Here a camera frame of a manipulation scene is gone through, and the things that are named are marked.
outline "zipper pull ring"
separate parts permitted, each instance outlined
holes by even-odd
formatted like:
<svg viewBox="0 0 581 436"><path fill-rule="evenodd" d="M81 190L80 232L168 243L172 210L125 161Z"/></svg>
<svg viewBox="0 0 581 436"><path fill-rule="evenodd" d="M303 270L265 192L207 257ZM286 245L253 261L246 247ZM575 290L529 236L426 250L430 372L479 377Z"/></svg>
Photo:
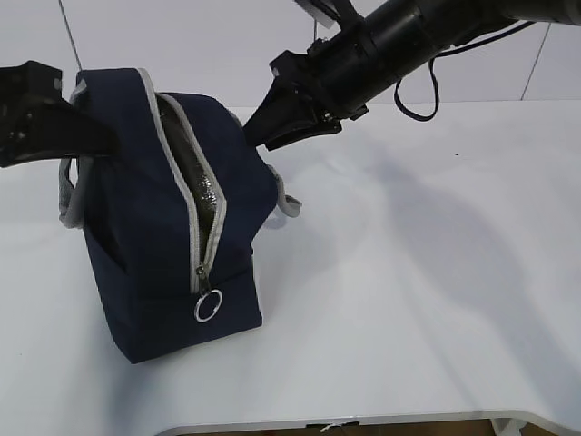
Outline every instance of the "zipper pull ring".
<svg viewBox="0 0 581 436"><path fill-rule="evenodd" d="M216 313L218 313L218 311L220 310L220 307L222 306L222 291L220 291L219 289L212 289L208 273L204 269L203 265L200 265L196 269L196 274L200 278L202 289L200 291L200 299L198 300L195 308L193 309L193 317L197 322L204 324L205 322L208 322L214 316L216 316ZM206 318L202 318L202 316L200 315L200 309L202 308L203 303L212 295L216 295L218 301L215 303L215 306L212 309L212 313Z"/></svg>

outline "white wall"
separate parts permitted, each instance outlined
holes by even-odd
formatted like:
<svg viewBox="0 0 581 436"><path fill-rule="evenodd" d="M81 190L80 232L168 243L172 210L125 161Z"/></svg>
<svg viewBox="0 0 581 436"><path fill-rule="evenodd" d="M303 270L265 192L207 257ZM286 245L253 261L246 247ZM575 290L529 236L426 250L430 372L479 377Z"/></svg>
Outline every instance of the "white wall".
<svg viewBox="0 0 581 436"><path fill-rule="evenodd" d="M383 0L353 0L364 15ZM84 68L143 66L160 90L209 94L229 106L260 103L269 62L304 52L313 23L292 0L64 0ZM472 53L437 62L445 102L519 100L547 25ZM320 27L321 36L335 30ZM581 98L581 28L553 25L527 99ZM64 70L65 94L76 66L58 2L8 0L0 15L0 64L28 59ZM406 79L408 103L433 99L427 67ZM374 103L391 103L388 90Z"/></svg>
<svg viewBox="0 0 581 436"><path fill-rule="evenodd" d="M76 66L56 1L7 0L0 11L0 67L28 60L64 71L64 92L74 88Z"/></svg>
<svg viewBox="0 0 581 436"><path fill-rule="evenodd" d="M145 67L157 89L256 106L269 62L304 51L313 21L292 0L66 0L84 68Z"/></svg>
<svg viewBox="0 0 581 436"><path fill-rule="evenodd" d="M551 25L527 100L581 98L581 27Z"/></svg>

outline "zipper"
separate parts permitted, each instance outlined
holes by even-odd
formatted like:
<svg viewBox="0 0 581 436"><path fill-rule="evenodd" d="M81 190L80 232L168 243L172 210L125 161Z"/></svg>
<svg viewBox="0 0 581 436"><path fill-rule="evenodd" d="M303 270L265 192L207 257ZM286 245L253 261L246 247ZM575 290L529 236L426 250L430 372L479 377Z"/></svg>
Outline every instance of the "zipper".
<svg viewBox="0 0 581 436"><path fill-rule="evenodd" d="M202 258L202 245L201 245L201 238L200 238L200 210L195 208L195 200L194 208L196 210L195 220L192 220L192 225L195 227L195 231L193 232L192 237L194 238L194 246L195 250L192 255L192 268L195 269L195 284L192 287L193 294L199 294L200 297L206 297L208 294L213 292L212 285L210 284L210 271L213 267L213 262L216 257L216 252L218 250L218 244L220 242L220 238L222 236L222 228L224 225L224 219L226 215L226 208L227 203L222 192L220 185L218 184L218 180L206 160L205 155L203 154L203 150L200 147L200 143L198 142L195 134L193 132L192 126L190 125L190 121L183 111L182 106L175 100L173 97L167 94L158 94L158 97L162 98L164 102L166 102L173 110L175 115L180 122L180 127L182 128L182 132L185 134L187 142L193 151L193 156L195 157L196 163L202 168L202 172L204 176L207 178L212 192L216 197L216 204L215 204L215 212L213 213L212 217L212 224L210 226L210 230L206 235L205 241L205 251L203 253Z"/></svg>
<svg viewBox="0 0 581 436"><path fill-rule="evenodd" d="M173 178L182 193L183 199L185 200L188 208L188 219L190 221L190 257L191 265L197 265L200 263L200 229L198 225L198 211L196 208L196 203L193 200L192 192L190 191L187 183L185 182L182 172L173 157L172 150L168 143L167 137L165 135L165 130L163 128L162 117L157 104L157 98L155 91L153 90L153 82L146 70L138 68L138 73L143 81L143 87L147 94L147 100L150 106L150 111L152 113L153 123L155 124L155 129L157 131L157 136L162 143L163 153L170 165L173 173ZM191 293L199 293L199 280L198 275L194 268L191 267L190 271L190 288Z"/></svg>

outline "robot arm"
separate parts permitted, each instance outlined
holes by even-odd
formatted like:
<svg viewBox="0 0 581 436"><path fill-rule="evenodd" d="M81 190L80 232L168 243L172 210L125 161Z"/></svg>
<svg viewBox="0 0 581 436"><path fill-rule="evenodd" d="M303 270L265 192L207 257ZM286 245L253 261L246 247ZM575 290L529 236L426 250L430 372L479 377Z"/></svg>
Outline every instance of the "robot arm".
<svg viewBox="0 0 581 436"><path fill-rule="evenodd" d="M369 100L452 45L518 20L581 25L581 0L388 0L367 17L350 0L296 1L340 32L271 63L274 83L244 126L250 146L336 134L341 120L364 115ZM0 167L118 150L111 129L62 98L61 78L33 61L0 68Z"/></svg>
<svg viewBox="0 0 581 436"><path fill-rule="evenodd" d="M364 115L369 100L443 51L518 20L581 25L581 0L388 0L367 17L350 0L297 2L340 32L271 63L274 83L244 126L252 146L336 134L340 120Z"/></svg>

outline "lunch bag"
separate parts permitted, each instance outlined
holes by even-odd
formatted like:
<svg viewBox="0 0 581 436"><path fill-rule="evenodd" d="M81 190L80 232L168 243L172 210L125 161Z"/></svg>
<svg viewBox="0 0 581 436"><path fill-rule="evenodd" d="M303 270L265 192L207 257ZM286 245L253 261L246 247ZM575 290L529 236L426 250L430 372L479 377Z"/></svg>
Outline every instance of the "lunch bag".
<svg viewBox="0 0 581 436"><path fill-rule="evenodd" d="M157 94L144 70L82 71L72 103L114 156L61 163L61 220L83 227L106 321L132 363L262 324L251 242L300 203L211 97Z"/></svg>

